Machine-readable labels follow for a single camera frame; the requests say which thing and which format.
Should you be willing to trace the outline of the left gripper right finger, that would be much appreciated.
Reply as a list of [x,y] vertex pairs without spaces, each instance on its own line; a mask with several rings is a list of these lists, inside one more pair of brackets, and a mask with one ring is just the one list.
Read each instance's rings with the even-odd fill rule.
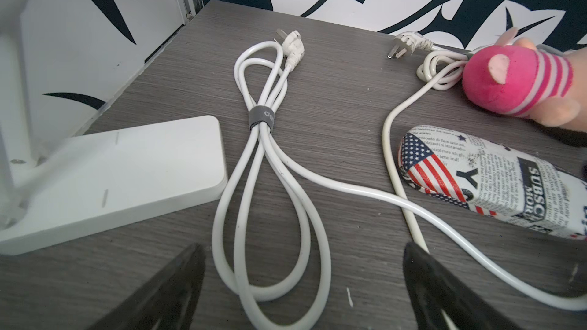
[[445,315],[459,329],[520,328],[414,242],[405,246],[403,272],[419,329],[447,329]]

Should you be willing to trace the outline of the orange power strip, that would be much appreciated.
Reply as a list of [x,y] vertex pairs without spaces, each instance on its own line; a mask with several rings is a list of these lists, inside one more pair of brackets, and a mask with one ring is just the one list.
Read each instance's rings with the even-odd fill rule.
[[466,62],[466,55],[463,53],[457,53],[435,45],[434,42],[418,32],[404,32],[396,35],[392,41],[392,48],[388,58],[398,60],[402,57],[410,57],[418,50],[426,53],[423,63],[417,67],[417,77],[424,82],[424,85],[388,114],[382,129],[382,151],[391,185],[394,193],[405,200],[408,196],[404,189],[401,165],[401,147],[404,139],[400,137],[397,140],[399,146],[394,151],[391,143],[393,141],[391,137],[392,125],[403,111],[428,91],[446,91],[454,87],[462,78]]

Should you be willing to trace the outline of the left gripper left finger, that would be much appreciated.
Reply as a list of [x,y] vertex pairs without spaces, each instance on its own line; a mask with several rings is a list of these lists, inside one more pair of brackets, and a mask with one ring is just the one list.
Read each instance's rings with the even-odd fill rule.
[[91,329],[189,329],[206,271],[202,245],[191,244]]

